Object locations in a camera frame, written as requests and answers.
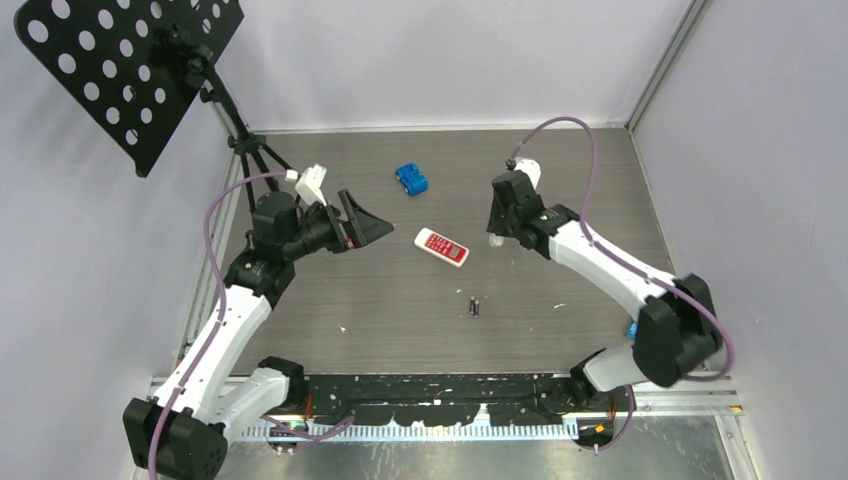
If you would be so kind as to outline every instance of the white remote control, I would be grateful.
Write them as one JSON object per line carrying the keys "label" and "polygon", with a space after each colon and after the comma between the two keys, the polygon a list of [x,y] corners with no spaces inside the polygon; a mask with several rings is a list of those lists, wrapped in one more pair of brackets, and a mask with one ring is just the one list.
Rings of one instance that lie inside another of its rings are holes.
{"label": "white remote control", "polygon": [[468,249],[429,228],[422,228],[415,236],[415,246],[438,257],[454,267],[461,267],[468,259]]}

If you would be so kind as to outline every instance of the blue toy car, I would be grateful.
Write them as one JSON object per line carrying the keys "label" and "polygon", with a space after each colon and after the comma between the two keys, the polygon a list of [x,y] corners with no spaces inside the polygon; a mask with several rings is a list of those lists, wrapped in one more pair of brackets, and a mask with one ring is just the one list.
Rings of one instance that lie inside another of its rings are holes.
{"label": "blue toy car", "polygon": [[395,175],[400,183],[403,184],[403,191],[410,197],[418,195],[429,187],[427,177],[421,175],[421,172],[418,171],[418,165],[414,163],[407,163],[398,168],[395,171]]}

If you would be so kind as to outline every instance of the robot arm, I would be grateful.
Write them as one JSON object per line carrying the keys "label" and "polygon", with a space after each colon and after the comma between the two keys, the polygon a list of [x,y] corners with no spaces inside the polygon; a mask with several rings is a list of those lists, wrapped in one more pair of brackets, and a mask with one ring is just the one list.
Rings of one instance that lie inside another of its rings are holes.
{"label": "robot arm", "polygon": [[[171,478],[211,479],[223,464],[229,443],[259,417],[277,407],[297,407],[307,397],[303,367],[277,357],[259,363],[250,378],[220,396],[248,340],[268,318],[295,276],[294,262],[322,248],[341,253],[362,248],[394,230],[365,211],[347,190],[339,192],[341,212],[320,190],[326,170],[308,168],[292,195],[275,191],[261,197],[253,213],[248,244],[224,278],[227,311],[218,322],[220,299],[211,318],[180,366],[147,400],[132,399],[124,410],[124,428],[136,465],[147,468],[153,430],[161,415],[165,427],[157,448],[157,470]],[[206,350],[203,345],[215,335]],[[180,388],[186,365],[198,359]],[[181,390],[168,410],[175,389]]]}
{"label": "robot arm", "polygon": [[[670,387],[718,351],[722,339],[706,318],[636,271],[677,286],[712,311],[709,288],[703,280],[695,275],[678,279],[650,267],[591,229],[590,241],[577,213],[562,205],[544,205],[535,190],[540,176],[535,161],[521,159],[507,167],[509,171],[492,181],[490,244],[496,245],[492,239],[497,237],[517,239],[524,248],[586,277],[639,321],[633,345],[595,352],[571,370],[576,402],[643,381]],[[613,261],[593,242],[601,242],[636,268]]]}

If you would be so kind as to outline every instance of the gray wall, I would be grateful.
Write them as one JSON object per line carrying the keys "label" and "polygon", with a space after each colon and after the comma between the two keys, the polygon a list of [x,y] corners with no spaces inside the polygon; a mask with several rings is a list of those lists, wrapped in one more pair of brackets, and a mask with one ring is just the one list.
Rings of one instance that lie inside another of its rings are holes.
{"label": "gray wall", "polygon": [[260,129],[623,123],[688,4],[245,0],[222,70]]}
{"label": "gray wall", "polygon": [[224,134],[196,104],[137,178],[18,41],[19,3],[0,5],[0,471],[129,478],[121,414],[173,362]]}
{"label": "gray wall", "polygon": [[636,133],[679,271],[712,285],[769,475],[844,478],[848,4],[716,1]]}

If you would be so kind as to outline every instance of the metal floor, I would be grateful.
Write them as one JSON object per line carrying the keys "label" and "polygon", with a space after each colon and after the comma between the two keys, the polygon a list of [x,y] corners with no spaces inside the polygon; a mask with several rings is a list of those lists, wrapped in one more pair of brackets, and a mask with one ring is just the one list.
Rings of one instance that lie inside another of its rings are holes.
{"label": "metal floor", "polygon": [[[329,170],[324,194],[350,189],[395,232],[342,255],[326,251],[296,264],[297,277],[236,365],[249,373],[268,355],[322,373],[567,371],[602,347],[624,342],[628,317],[594,285],[507,241],[487,245],[491,180],[525,132],[455,131],[277,135],[268,139],[301,170]],[[598,131],[601,166],[589,219],[595,230],[643,261],[669,262],[645,180],[624,130]],[[589,174],[582,130],[538,135],[523,155],[542,166],[547,204],[579,210]],[[418,164],[430,189],[404,194],[394,170]],[[264,184],[256,184],[264,192]],[[470,249],[462,268],[418,250],[428,227]],[[225,264],[250,228],[241,195]],[[468,299],[481,316],[468,315]]]}

